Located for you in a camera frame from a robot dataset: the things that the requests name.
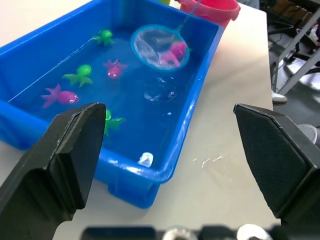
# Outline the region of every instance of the blue plastic tub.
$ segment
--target blue plastic tub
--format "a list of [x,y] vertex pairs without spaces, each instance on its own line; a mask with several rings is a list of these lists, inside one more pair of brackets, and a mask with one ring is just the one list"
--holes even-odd
[[[18,149],[30,148],[55,114],[78,107],[61,108],[56,104],[41,110],[40,95],[45,94],[45,88],[57,83],[68,87],[59,76],[74,72],[86,61],[106,60],[108,54],[127,61],[128,72],[123,73],[123,79],[103,78],[105,70],[94,63],[94,84],[71,90],[81,91],[80,105],[103,102],[107,108],[113,108],[115,116],[127,118],[118,132],[105,137],[95,177],[108,184],[113,195],[140,208],[150,207],[159,186],[174,174],[196,101],[224,29],[192,17],[181,32],[192,48],[189,63],[177,72],[166,73],[170,75],[157,76],[153,69],[142,66],[126,39],[148,24],[175,29],[186,16],[187,13],[153,0],[94,0],[1,47],[0,139]],[[104,29],[112,30],[116,41],[108,49],[97,46],[92,39]],[[157,93],[153,93],[152,99],[144,96],[146,76],[151,78],[151,85],[146,88],[152,92],[177,89],[176,99],[164,98],[155,103],[154,100],[159,100]],[[167,84],[170,79],[174,86]],[[155,83],[162,82],[166,84],[155,87]],[[142,146],[155,152],[149,168],[138,164],[144,151]]]

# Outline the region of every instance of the pink toy fish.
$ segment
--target pink toy fish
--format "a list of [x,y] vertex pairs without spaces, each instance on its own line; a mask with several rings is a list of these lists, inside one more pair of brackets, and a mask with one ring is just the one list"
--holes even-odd
[[184,41],[177,41],[170,47],[170,51],[166,52],[160,59],[161,64],[173,62],[174,65],[180,67],[179,58],[181,58],[187,49],[187,44]]
[[42,95],[45,100],[43,109],[51,106],[55,101],[61,104],[75,104],[79,101],[79,97],[71,91],[61,91],[61,86],[58,84],[55,88],[46,88],[51,95]]
[[121,64],[118,59],[116,59],[114,63],[108,60],[108,62],[103,65],[108,68],[107,75],[110,79],[119,78],[122,75],[121,70],[128,67],[127,65]]

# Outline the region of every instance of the water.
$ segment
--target water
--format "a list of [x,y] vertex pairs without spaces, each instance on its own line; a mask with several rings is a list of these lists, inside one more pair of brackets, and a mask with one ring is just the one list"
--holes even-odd
[[[104,103],[112,118],[125,118],[126,122],[120,125],[119,130],[110,129],[109,136],[104,136],[102,146],[135,162],[143,153],[151,153],[151,167],[158,168],[172,140],[200,59],[191,53],[188,64],[179,71],[166,73],[152,70],[134,55],[130,46],[132,34],[133,31],[127,29],[113,32],[115,43],[109,46],[97,45],[96,41],[90,40],[10,103],[47,122],[51,122],[57,114],[83,104]],[[103,63],[116,59],[127,68],[122,70],[119,78],[110,79]],[[79,88],[79,83],[71,86],[69,80],[61,78],[64,74],[75,74],[77,68],[84,64],[92,68],[89,77],[93,84]],[[63,91],[78,95],[79,101],[71,105],[55,102],[43,109],[41,95],[48,95],[45,88],[54,88],[57,84]],[[35,95],[31,88],[40,91],[36,91]]]

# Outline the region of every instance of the table surface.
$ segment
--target table surface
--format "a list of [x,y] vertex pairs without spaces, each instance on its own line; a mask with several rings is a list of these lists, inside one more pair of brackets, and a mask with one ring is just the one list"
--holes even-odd
[[[0,46],[70,12],[88,0],[0,1]],[[274,218],[251,174],[233,107],[272,109],[267,19],[241,5],[230,22],[207,73],[173,178],[143,210],[108,193],[93,181],[85,209],[61,224],[54,240],[78,240],[87,226],[205,224],[269,227]],[[0,184],[23,153],[0,142]]]

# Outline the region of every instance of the shoe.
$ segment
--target shoe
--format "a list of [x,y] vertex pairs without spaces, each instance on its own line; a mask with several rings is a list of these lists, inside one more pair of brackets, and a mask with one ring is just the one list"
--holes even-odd
[[273,104],[286,104],[288,102],[288,98],[286,96],[283,96],[281,94],[275,93],[271,90],[272,94],[272,103]]

